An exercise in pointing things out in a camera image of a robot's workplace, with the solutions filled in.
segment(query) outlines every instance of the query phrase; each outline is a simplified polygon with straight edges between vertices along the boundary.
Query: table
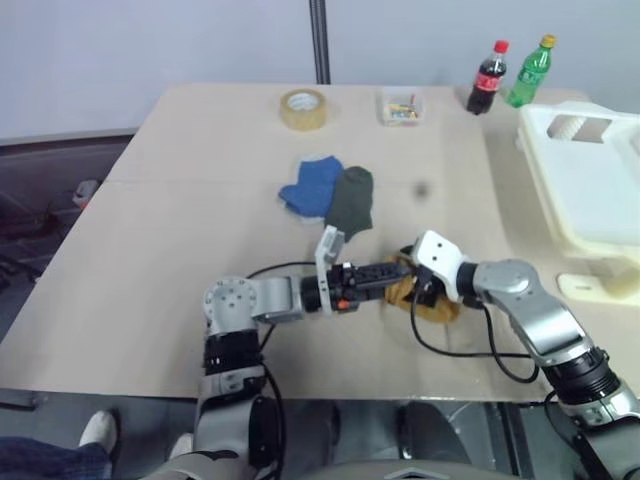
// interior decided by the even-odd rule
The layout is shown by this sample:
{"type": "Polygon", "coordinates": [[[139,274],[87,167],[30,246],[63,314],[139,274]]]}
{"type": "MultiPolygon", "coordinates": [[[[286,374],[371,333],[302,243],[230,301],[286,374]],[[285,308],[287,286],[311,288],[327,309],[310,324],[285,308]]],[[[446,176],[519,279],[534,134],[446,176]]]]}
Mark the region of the table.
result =
{"type": "MultiPolygon", "coordinates": [[[[585,268],[554,252],[514,147],[516,113],[501,100],[476,118],[461,106],[463,91],[424,88],[425,124],[388,128],[376,120],[374,87],[318,86],[328,123],[300,133],[277,115],[280,96],[293,88],[196,84],[161,98],[0,345],[0,387],[195,397],[207,285],[312,258],[321,225],[303,224],[276,199],[310,155],[333,154],[374,175],[374,229],[346,245],[344,261],[379,261],[432,228],[473,259],[531,259],[555,294],[555,273],[585,268]],[[428,186],[422,199],[414,194],[421,182],[428,186]]],[[[581,98],[541,93],[548,101],[581,98]]],[[[571,306],[640,390],[632,362],[638,312],[571,306]]],[[[506,318],[496,314],[496,324],[500,348],[521,351],[506,318]]],[[[447,328],[420,322],[420,329],[452,350],[488,348],[478,312],[465,311],[447,328]]],[[[377,302],[279,327],[266,361],[290,398],[530,401],[548,390],[542,379],[511,382],[488,359],[425,351],[407,314],[377,302]]],[[[530,371],[526,361],[510,364],[530,371]]]]}

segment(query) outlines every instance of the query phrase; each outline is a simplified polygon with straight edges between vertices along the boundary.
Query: electrical cord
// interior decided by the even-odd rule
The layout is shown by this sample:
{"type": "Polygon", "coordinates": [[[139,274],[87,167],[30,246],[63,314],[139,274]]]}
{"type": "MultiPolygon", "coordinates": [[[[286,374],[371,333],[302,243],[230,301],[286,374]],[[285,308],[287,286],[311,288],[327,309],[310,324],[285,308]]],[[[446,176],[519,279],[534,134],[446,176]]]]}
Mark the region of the electrical cord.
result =
{"type": "Polygon", "coordinates": [[[282,394],[280,393],[280,388],[276,383],[276,379],[271,374],[269,368],[262,363],[264,368],[265,376],[267,377],[267,382],[271,386],[271,390],[273,390],[273,395],[276,397],[276,410],[278,412],[278,430],[279,430],[279,439],[278,439],[278,458],[277,458],[277,466],[276,468],[265,475],[261,480],[280,480],[282,477],[282,470],[284,469],[284,454],[287,450],[287,421],[284,415],[284,402],[282,400],[282,394]]]}
{"type": "MultiPolygon", "coordinates": [[[[270,267],[265,267],[265,268],[261,268],[260,270],[256,270],[255,272],[247,275],[247,278],[254,278],[257,277],[258,275],[262,274],[262,273],[266,273],[266,272],[270,272],[271,270],[277,270],[279,268],[285,268],[285,267],[294,267],[297,265],[315,265],[314,262],[287,262],[287,263],[279,263],[277,265],[271,265],[270,267]]],[[[273,334],[273,331],[276,329],[275,324],[271,325],[269,327],[269,330],[267,330],[266,335],[264,336],[264,338],[262,339],[262,342],[260,343],[260,351],[262,351],[264,349],[264,347],[267,345],[267,342],[269,341],[269,339],[271,338],[271,335],[273,334]]]]}
{"type": "Polygon", "coordinates": [[[450,352],[448,350],[442,350],[438,347],[434,347],[433,345],[428,344],[421,336],[418,331],[418,326],[416,325],[416,307],[418,305],[418,295],[422,288],[424,288],[424,284],[421,282],[416,284],[416,294],[413,296],[411,300],[411,308],[409,309],[409,315],[411,318],[411,330],[413,331],[413,336],[418,341],[420,345],[422,345],[427,350],[431,352],[437,353],[439,355],[445,355],[447,357],[454,358],[494,358],[498,363],[500,369],[507,374],[509,378],[519,383],[532,383],[534,382],[540,373],[540,368],[536,366],[533,370],[533,373],[530,377],[521,378],[517,375],[513,374],[510,370],[507,369],[506,365],[502,362],[502,358],[531,358],[530,355],[526,353],[502,353],[498,352],[495,346],[495,336],[493,330],[493,322],[491,320],[491,315],[486,307],[483,308],[485,310],[485,316],[487,320],[487,333],[489,335],[489,345],[491,346],[491,352],[450,352]]]}
{"type": "Polygon", "coordinates": [[[568,439],[560,430],[560,428],[558,427],[558,425],[556,425],[556,423],[553,421],[553,419],[551,418],[551,399],[553,397],[556,396],[556,391],[555,390],[551,390],[549,392],[549,394],[544,398],[544,414],[547,417],[547,420],[549,421],[549,424],[551,425],[551,428],[553,428],[553,431],[556,432],[556,434],[560,437],[560,439],[567,445],[567,447],[569,447],[571,450],[573,450],[578,456],[580,456],[580,454],[578,453],[578,451],[576,450],[576,447],[573,445],[573,443],[571,442],[570,439],[568,439]]]}

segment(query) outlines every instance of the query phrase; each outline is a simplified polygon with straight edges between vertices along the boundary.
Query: person's foot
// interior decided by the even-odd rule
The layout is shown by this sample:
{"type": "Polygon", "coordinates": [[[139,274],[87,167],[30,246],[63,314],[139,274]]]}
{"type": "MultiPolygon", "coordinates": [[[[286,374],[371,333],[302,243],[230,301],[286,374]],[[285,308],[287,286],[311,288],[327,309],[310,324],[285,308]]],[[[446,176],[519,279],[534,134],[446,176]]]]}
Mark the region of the person's foot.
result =
{"type": "Polygon", "coordinates": [[[169,454],[169,460],[172,458],[184,455],[185,453],[191,453],[193,451],[193,433],[183,433],[180,435],[176,443],[173,444],[171,453],[169,454]]]}
{"type": "Polygon", "coordinates": [[[118,427],[116,419],[111,413],[100,410],[93,414],[89,419],[89,423],[84,427],[82,437],[78,446],[87,445],[89,443],[98,443],[104,450],[111,454],[113,447],[116,446],[118,440],[118,427]]]}

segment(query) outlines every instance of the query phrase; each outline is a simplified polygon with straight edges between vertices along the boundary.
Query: gray wall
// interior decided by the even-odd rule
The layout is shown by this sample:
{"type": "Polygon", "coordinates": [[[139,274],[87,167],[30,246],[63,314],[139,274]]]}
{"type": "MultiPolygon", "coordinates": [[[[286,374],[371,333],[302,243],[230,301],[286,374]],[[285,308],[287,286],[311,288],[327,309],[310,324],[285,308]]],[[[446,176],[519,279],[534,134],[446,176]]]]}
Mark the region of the gray wall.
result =
{"type": "Polygon", "coordinates": [[[315,82],[300,0],[2,0],[0,142],[138,127],[172,83],[315,82]]]}
{"type": "Polygon", "coordinates": [[[549,87],[640,112],[639,0],[326,0],[333,83],[467,85],[495,40],[506,85],[544,33],[549,87]]]}

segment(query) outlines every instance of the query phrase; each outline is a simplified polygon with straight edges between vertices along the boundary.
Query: bottle label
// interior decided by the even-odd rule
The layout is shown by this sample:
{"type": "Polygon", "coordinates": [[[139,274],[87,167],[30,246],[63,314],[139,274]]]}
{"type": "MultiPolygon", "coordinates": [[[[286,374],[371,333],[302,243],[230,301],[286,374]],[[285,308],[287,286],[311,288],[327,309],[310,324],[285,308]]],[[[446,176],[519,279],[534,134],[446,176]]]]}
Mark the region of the bottle label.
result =
{"type": "Polygon", "coordinates": [[[476,75],[476,87],[485,92],[497,92],[500,87],[501,77],[490,77],[484,73],[476,75]]]}
{"type": "Polygon", "coordinates": [[[518,80],[526,85],[533,85],[534,87],[537,87],[542,83],[544,75],[544,73],[532,72],[531,70],[523,68],[518,74],[518,80]]]}

